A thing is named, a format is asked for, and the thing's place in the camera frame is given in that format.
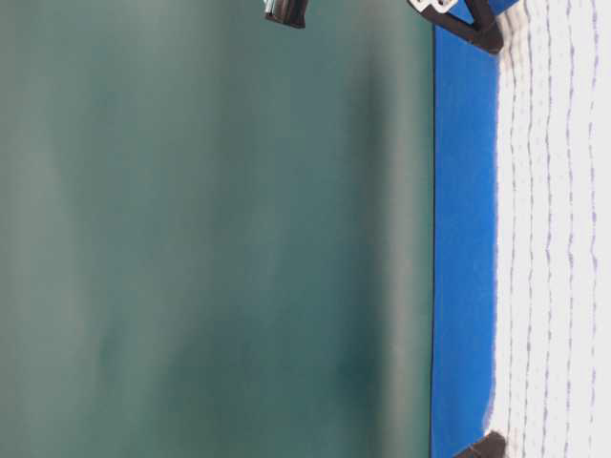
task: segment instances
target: black object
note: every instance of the black object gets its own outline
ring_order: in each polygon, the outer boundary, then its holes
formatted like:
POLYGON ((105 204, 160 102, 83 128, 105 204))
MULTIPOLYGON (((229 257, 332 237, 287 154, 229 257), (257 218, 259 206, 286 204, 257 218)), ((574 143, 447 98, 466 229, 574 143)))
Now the black object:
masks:
MULTIPOLYGON (((495 14, 488 0, 465 0, 474 18, 469 24, 449 12, 439 12, 433 5, 428 5, 419 13, 435 25, 450 31, 478 48, 498 54, 503 48, 503 35, 496 23, 495 14)), ((266 0, 265 18, 296 29, 306 26, 307 0, 266 0)))
POLYGON ((506 445, 505 438, 493 431, 481 441, 455 455, 454 458, 503 458, 506 445))
POLYGON ((307 0, 267 0, 265 19, 296 29, 306 26, 307 0))
POLYGON ((428 5, 420 14, 435 25, 459 36, 481 50, 490 54, 498 54, 503 48, 503 35, 498 28, 495 14, 488 0, 465 0, 465 3, 474 19, 472 24, 468 24, 449 12, 439 12, 432 5, 428 5))

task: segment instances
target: white towel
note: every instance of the white towel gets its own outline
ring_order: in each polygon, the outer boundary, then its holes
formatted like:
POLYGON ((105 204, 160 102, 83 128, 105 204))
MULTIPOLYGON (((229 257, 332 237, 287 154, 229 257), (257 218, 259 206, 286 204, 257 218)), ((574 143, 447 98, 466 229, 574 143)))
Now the white towel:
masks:
POLYGON ((488 428, 511 458, 611 456, 610 3, 500 16, 488 428))

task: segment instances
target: blue border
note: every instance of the blue border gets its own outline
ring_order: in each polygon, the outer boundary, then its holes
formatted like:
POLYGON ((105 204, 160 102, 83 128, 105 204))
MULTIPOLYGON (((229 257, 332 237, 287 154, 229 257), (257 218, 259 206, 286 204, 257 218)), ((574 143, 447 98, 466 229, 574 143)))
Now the blue border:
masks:
POLYGON ((493 390, 496 58, 437 28, 434 78, 432 458, 449 458, 483 435, 493 390))

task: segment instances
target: dark green surface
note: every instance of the dark green surface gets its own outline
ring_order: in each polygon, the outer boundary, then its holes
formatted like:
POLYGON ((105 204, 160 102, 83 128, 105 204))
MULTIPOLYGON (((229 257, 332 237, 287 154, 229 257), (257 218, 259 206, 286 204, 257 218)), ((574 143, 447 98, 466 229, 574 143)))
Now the dark green surface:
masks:
POLYGON ((426 456, 430 27, 0 5, 0 457, 426 456))

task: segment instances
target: white fabric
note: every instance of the white fabric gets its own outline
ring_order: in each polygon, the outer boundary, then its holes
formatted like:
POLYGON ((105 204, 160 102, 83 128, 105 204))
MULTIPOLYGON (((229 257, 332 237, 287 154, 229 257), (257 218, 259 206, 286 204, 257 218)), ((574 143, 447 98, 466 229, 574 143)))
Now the white fabric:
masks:
POLYGON ((500 17, 495 396, 508 457, 609 457, 611 7, 500 17))

